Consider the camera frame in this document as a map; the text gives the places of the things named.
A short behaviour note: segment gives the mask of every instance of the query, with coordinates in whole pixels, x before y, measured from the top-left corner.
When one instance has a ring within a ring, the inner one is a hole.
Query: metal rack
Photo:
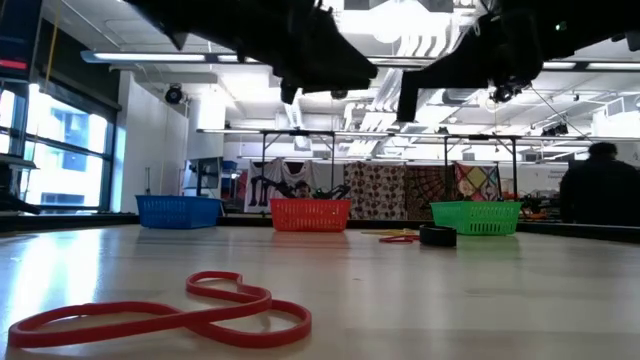
[[[266,151],[267,149],[275,143],[282,135],[289,136],[320,136],[322,141],[327,145],[327,147],[331,150],[331,187],[333,188],[333,176],[334,176],[334,165],[335,165],[335,144],[336,138],[338,137],[351,137],[351,138],[361,138],[361,139],[374,139],[374,140],[382,140],[385,138],[391,137],[407,137],[407,138],[417,138],[417,139],[432,139],[432,140],[443,140],[444,145],[444,166],[449,165],[448,153],[459,145],[462,140],[467,140],[469,142],[474,143],[485,143],[491,140],[495,140],[496,145],[500,145],[507,149],[509,153],[512,155],[512,163],[513,163],[513,191],[516,194],[516,198],[518,196],[518,167],[517,167],[517,151],[516,144],[518,142],[543,142],[543,141],[565,141],[565,142],[640,142],[640,139],[635,138],[612,138],[612,137],[570,137],[570,136],[520,136],[520,135],[485,135],[485,134],[476,134],[476,135],[445,135],[445,134],[411,134],[411,133],[393,133],[393,132],[381,132],[381,133],[371,133],[371,132],[345,132],[345,131],[323,131],[323,130],[208,130],[208,129],[198,129],[198,132],[201,133],[217,133],[217,134],[225,134],[225,133],[243,133],[243,134],[262,134],[262,176],[264,177],[264,163],[266,162]],[[274,139],[272,139],[269,143],[267,143],[268,135],[277,135]],[[322,136],[331,137],[331,146],[327,143]],[[449,148],[450,140],[458,139],[458,142],[453,144],[451,148]],[[505,141],[511,142],[511,146],[509,147]],[[448,190],[450,188],[451,179],[449,179],[449,173],[445,171],[445,191],[449,194]]]

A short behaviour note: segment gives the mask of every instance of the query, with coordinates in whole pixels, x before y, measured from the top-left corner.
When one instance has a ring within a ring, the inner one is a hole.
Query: plastic basket
[[[511,235],[518,224],[519,202],[454,201],[432,203],[438,226],[455,228],[464,235]]]
[[[215,226],[220,200],[191,196],[139,195],[140,225],[155,229],[196,229]]]
[[[278,231],[342,232],[351,200],[271,199],[273,227]]]

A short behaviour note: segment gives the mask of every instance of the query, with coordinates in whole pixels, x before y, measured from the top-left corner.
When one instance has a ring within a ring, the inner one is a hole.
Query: red basket
[[[278,231],[342,232],[350,209],[351,200],[271,199]]]

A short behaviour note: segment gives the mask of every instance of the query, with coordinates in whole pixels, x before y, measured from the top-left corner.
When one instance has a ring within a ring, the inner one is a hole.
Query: red rubber band
[[[418,235],[400,235],[382,238],[379,240],[381,243],[386,244],[413,244],[414,241],[420,241]]]
[[[200,280],[233,280],[237,292],[205,287]],[[139,301],[99,303],[67,306],[34,315],[13,324],[9,328],[9,346],[19,348],[42,348],[84,344],[161,330],[185,327],[198,335],[228,345],[243,348],[271,348],[291,344],[311,333],[311,313],[298,304],[271,299],[267,289],[242,283],[242,275],[232,272],[205,271],[187,279],[188,293],[209,298],[227,300],[241,305],[210,310],[182,312],[174,307]],[[300,319],[296,326],[273,332],[250,333],[212,324],[212,322],[237,319],[268,310],[285,312]],[[159,315],[148,320],[60,332],[36,332],[50,322],[74,316],[106,315],[116,313],[145,313]]]

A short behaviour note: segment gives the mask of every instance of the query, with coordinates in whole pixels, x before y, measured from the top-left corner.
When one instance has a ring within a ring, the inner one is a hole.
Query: green basket
[[[432,203],[438,226],[455,228],[463,235],[511,235],[518,224],[519,202],[454,201]]]

